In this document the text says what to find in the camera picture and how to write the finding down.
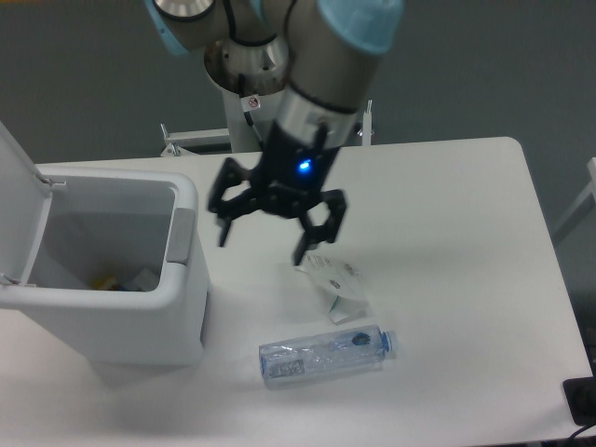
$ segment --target white table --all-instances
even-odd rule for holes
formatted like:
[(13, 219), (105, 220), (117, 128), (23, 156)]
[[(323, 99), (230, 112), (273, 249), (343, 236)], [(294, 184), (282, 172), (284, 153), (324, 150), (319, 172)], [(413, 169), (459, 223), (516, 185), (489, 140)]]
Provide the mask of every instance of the white table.
[[(245, 165), (257, 155), (237, 159)], [(83, 163), (179, 171), (204, 198), (223, 156)], [(0, 312), (0, 445), (434, 446), (569, 436), (562, 381), (590, 375), (522, 149), (510, 139), (347, 148), (327, 189), (350, 208), (322, 252), (362, 271), (370, 312), (335, 328), (292, 269), (297, 222), (254, 213), (216, 247), (205, 357), (169, 369), (90, 364)], [(398, 356), (266, 389), (257, 346), (378, 323)]]

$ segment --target white trash bin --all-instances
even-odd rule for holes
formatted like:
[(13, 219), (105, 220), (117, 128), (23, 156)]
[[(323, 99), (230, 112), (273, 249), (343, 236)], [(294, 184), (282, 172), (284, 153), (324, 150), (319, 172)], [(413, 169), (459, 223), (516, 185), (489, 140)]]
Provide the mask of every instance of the white trash bin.
[[(18, 309), (90, 360), (200, 361), (210, 288), (182, 174), (38, 169), (0, 123), (0, 307)], [(152, 291), (97, 291), (143, 269)]]

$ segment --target black cable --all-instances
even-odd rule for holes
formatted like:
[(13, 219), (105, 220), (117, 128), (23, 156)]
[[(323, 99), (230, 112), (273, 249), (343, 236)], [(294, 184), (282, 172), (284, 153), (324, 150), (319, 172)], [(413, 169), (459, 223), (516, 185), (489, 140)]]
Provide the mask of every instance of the black cable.
[(230, 0), (223, 0), (223, 9), (225, 10), (225, 17), (227, 18), (230, 37), (234, 38), (236, 37), (236, 18), (234, 17), (234, 9), (232, 8)]
[(332, 112), (337, 112), (338, 114), (344, 114), (344, 115), (352, 115), (358, 111), (358, 107), (344, 107), (341, 105), (334, 105), (329, 102), (325, 102), (322, 99), (320, 99), (316, 96), (313, 96), (310, 93), (307, 93), (305, 90), (302, 90), (302, 88), (298, 87), (298, 85), (295, 82), (293, 82), (291, 79), (290, 79), (290, 82), (288, 83), (288, 85), (291, 87), (292, 90), (294, 90), (300, 96), (302, 96), (306, 100), (313, 102), (314, 104), (318, 105), (319, 107), (322, 107), (323, 109), (331, 110)]
[(291, 12), (293, 11), (294, 7), (296, 6), (296, 1), (297, 0), (291, 0), (291, 4), (288, 7), (288, 10), (286, 11), (286, 17), (283, 20), (283, 34), (286, 36), (286, 39), (288, 39), (288, 41), (290, 40), (289, 36), (288, 36), (288, 26), (290, 25), (290, 15), (291, 15)]
[[(242, 100), (242, 98), (244, 98), (246, 96), (246, 76), (244, 74), (239, 74), (238, 75), (238, 96), (240, 97), (240, 99)], [(257, 129), (257, 127), (254, 125), (254, 121), (252, 120), (252, 115), (250, 111), (244, 112), (244, 119), (246, 120), (246, 124), (249, 125), (249, 127), (252, 130), (252, 133), (254, 134), (254, 138), (256, 139), (257, 143), (259, 144), (259, 147), (261, 148), (261, 150), (264, 150), (264, 141), (263, 141), (263, 137), (261, 136), (261, 133), (259, 133), (259, 130)]]
[(574, 439), (577, 437), (577, 435), (581, 435), (584, 431), (586, 430), (590, 430), (592, 427), (596, 427), (596, 422), (592, 423), (592, 424), (588, 424), (586, 426), (581, 427), (578, 431), (576, 431), (573, 435), (571, 435), (569, 438), (567, 438), (567, 440), (565, 441), (565, 443), (562, 445), (562, 447), (569, 447), (570, 445), (573, 444)]

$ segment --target robotic arm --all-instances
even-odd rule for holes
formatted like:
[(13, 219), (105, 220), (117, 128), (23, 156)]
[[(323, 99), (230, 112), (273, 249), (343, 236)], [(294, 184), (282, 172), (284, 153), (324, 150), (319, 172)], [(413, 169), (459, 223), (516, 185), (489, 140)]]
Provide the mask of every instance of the robotic arm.
[[(211, 188), (208, 208), (222, 227), (220, 245), (235, 219), (256, 210), (300, 221), (294, 264), (320, 242), (333, 243), (347, 204), (343, 191), (321, 189), (391, 47), (401, 0), (155, 0), (155, 6), (187, 49), (219, 41), (206, 49), (206, 65), (212, 78), (213, 67), (224, 67), (221, 87), (240, 97), (283, 90), (264, 142), (255, 132), (263, 151), (257, 166), (245, 169), (228, 157)], [(254, 128), (251, 114), (245, 117)], [(224, 200), (243, 182), (246, 190)], [(319, 203), (329, 216), (313, 225), (308, 211)]]

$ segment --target light blue joint cap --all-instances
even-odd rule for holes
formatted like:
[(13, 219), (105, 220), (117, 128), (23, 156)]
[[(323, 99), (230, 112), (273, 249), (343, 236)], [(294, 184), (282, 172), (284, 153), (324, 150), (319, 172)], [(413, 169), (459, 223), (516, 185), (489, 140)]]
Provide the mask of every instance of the light blue joint cap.
[(393, 44), (403, 0), (318, 0), (318, 10), (350, 46), (380, 56)]
[(166, 23), (164, 23), (153, 4), (153, 0), (145, 0), (145, 6), (147, 7), (149, 16), (151, 16), (151, 20), (153, 21), (153, 24), (159, 33), (159, 37), (161, 37), (161, 41), (164, 43), (169, 53), (173, 54), (174, 56), (188, 54), (189, 51), (183, 46), (183, 44), (180, 43), (172, 31), (169, 30), (168, 26), (166, 26)]
[(263, 0), (251, 0), (252, 9), (257, 13), (259, 19), (264, 23)]

